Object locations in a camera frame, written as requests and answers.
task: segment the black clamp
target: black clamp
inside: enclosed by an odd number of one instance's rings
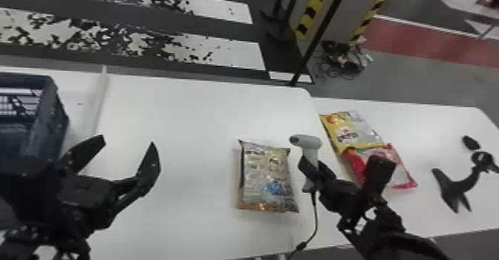
[[[480,178],[480,173],[493,171],[499,174],[499,167],[494,162],[494,157],[488,152],[478,152],[480,144],[469,136],[463,137],[463,144],[472,154],[472,162],[475,164],[472,167],[472,173],[461,181],[452,181],[442,170],[434,168],[431,171],[437,179],[440,187],[442,199],[454,211],[458,212],[458,204],[461,202],[468,211],[472,211],[468,198],[464,193],[472,189]]]

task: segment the red snack bag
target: red snack bag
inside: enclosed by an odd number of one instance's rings
[[[358,182],[361,184],[365,181],[364,171],[365,166],[368,163],[368,159],[371,155],[377,155],[389,160],[392,160],[397,165],[395,167],[394,174],[391,176],[390,182],[386,185],[390,188],[395,189],[407,189],[417,187],[416,181],[411,177],[409,172],[404,166],[404,163],[400,159],[397,151],[388,144],[384,147],[372,148],[372,149],[346,149],[343,154],[350,162],[352,170],[355,172]]]

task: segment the plastic packaging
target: plastic packaging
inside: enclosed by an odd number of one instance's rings
[[[384,147],[372,149],[347,149],[344,154],[350,162],[352,170],[355,172],[355,176],[360,183],[364,183],[365,181],[364,170],[366,164],[368,163],[369,157],[371,155],[377,155],[392,160],[396,164],[395,171],[391,176],[390,182],[386,185],[387,187],[396,189],[417,187],[416,181],[414,181],[411,177],[405,168],[402,159],[400,159],[399,154],[390,144]]]
[[[238,208],[298,212],[287,163],[290,149],[242,140],[239,143],[242,150]]]
[[[397,151],[368,125],[356,111],[342,111],[320,116],[333,147],[344,155],[355,173],[357,181],[363,184],[364,171],[371,155],[392,160],[397,165],[387,187],[407,189],[417,187],[404,166]]]
[[[320,117],[331,143],[339,153],[349,147],[369,149],[385,145],[381,137],[356,111],[341,111]]]

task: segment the handheld scanner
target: handheld scanner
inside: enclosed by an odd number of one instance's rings
[[[322,146],[321,139],[315,136],[296,134],[290,137],[290,142],[294,146],[299,146],[303,150],[303,156],[307,158],[307,160],[319,169],[319,156],[318,150]],[[305,185],[301,189],[303,192],[313,192],[315,191],[314,183],[307,178]]]

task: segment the floor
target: floor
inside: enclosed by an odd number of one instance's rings
[[[284,85],[273,73],[293,73],[301,55],[266,37],[265,1],[0,0],[0,64]],[[499,41],[476,40],[495,19],[451,6],[387,0],[366,30],[374,62],[360,76],[315,77],[312,59],[314,83],[298,86],[314,97],[474,106],[499,125]],[[491,230],[436,242],[453,259],[489,259],[497,239]],[[360,259],[338,248],[296,259],[335,257]]]

